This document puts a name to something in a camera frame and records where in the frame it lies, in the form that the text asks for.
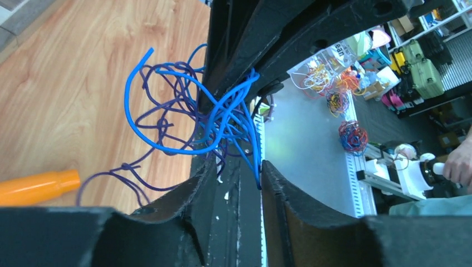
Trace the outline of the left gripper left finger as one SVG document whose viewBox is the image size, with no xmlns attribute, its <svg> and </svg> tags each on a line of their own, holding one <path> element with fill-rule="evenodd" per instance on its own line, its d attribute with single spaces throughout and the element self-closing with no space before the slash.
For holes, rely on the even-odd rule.
<svg viewBox="0 0 472 267">
<path fill-rule="evenodd" d="M 132 214 L 111 207 L 1 208 L 2 266 L 203 266 L 215 196 L 215 159 Z"/>
</svg>

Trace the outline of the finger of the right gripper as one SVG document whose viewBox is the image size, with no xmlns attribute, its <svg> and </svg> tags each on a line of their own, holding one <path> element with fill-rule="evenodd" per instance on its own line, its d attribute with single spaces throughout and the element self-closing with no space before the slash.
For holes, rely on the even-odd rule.
<svg viewBox="0 0 472 267">
<path fill-rule="evenodd" d="M 286 72 L 347 37 L 408 13 L 404 0 L 213 1 L 200 108 L 213 108 L 250 70 L 259 73 L 245 102 L 282 88 Z"/>
</svg>

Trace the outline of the operator bare hand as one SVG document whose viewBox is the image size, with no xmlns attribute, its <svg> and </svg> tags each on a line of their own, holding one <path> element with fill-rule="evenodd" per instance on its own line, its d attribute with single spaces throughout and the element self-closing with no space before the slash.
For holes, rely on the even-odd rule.
<svg viewBox="0 0 472 267">
<path fill-rule="evenodd" d="M 471 128 L 465 140 L 449 153 L 443 176 L 467 188 L 468 193 L 471 194 Z"/>
</svg>

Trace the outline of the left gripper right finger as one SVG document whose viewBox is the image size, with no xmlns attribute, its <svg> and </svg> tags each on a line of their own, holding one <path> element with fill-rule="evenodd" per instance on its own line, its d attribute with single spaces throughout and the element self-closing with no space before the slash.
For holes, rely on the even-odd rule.
<svg viewBox="0 0 472 267">
<path fill-rule="evenodd" d="M 469 216 L 338 212 L 262 163 L 269 266 L 470 266 Z"/>
</svg>

